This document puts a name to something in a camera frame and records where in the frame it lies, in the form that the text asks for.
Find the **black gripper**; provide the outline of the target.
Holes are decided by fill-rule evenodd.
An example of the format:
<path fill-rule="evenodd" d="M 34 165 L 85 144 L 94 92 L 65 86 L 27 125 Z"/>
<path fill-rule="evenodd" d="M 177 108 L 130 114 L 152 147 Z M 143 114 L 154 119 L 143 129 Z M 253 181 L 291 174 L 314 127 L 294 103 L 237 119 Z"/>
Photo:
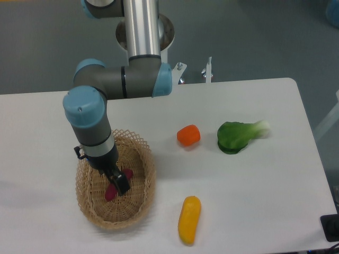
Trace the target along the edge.
<path fill-rule="evenodd" d="M 119 153 L 116 145 L 105 154 L 94 157 L 89 156 L 86 153 L 81 154 L 80 150 L 80 146 L 74 148 L 77 158 L 79 160 L 87 160 L 92 168 L 98 170 L 100 174 L 105 174 L 109 182 L 117 189 L 119 196 L 123 196 L 130 189 L 127 175 L 125 173 L 120 173 L 117 166 Z"/>

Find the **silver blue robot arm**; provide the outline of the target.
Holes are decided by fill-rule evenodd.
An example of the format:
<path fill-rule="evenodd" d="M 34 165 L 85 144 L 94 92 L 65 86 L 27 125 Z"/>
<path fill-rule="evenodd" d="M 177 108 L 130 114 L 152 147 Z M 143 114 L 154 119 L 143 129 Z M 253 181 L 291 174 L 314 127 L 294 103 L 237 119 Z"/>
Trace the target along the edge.
<path fill-rule="evenodd" d="M 166 96 L 172 91 L 172 70 L 160 53 L 157 1 L 82 1 L 95 19 L 123 17 L 128 65 L 107 68 L 86 59 L 76 68 L 74 87 L 63 99 L 65 116 L 79 146 L 75 152 L 103 174 L 118 195 L 129 189 L 129 176 L 117 167 L 118 150 L 107 116 L 113 99 Z"/>

